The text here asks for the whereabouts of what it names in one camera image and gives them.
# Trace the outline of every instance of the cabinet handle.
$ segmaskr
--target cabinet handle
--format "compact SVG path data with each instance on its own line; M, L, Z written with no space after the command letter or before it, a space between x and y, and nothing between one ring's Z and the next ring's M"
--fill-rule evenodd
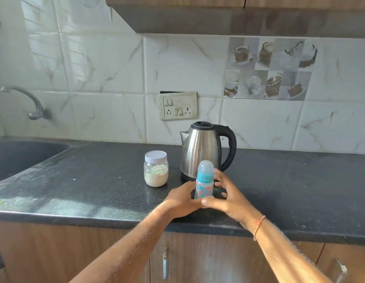
M345 266L344 264L342 264L342 263L340 262L340 260L339 260L339 259L335 258L335 260L336 260L337 264L338 264L338 265L340 266L340 268L341 268L341 274L337 277L337 279L336 279L335 283L341 283L341 282L345 279L345 276L346 276L346 274L347 274L347 268L346 268L346 266Z
M166 280L167 278L167 248L164 247L164 254L163 254L163 279Z

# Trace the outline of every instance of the kettle spout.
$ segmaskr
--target kettle spout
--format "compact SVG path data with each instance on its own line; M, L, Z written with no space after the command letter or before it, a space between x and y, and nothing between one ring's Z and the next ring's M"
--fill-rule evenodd
M186 138L188 138L189 134L188 131L181 131L181 143L184 145Z

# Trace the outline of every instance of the white jar lid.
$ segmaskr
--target white jar lid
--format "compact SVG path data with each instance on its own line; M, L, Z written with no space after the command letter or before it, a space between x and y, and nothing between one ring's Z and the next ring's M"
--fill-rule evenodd
M144 160L150 164L162 164L167 160L167 153L163 151L150 151L144 155Z

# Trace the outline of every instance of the blue bottle cap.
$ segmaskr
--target blue bottle cap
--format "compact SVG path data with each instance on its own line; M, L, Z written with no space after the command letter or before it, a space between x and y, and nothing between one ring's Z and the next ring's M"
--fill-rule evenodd
M197 181L209 184L214 181L214 165L208 160L201 161L198 166Z

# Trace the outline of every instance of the baby bottle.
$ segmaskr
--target baby bottle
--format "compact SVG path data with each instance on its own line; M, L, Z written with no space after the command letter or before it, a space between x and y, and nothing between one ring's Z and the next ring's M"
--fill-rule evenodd
M214 185L214 165L212 162L204 160L199 163L196 192L194 198L203 198L213 195Z

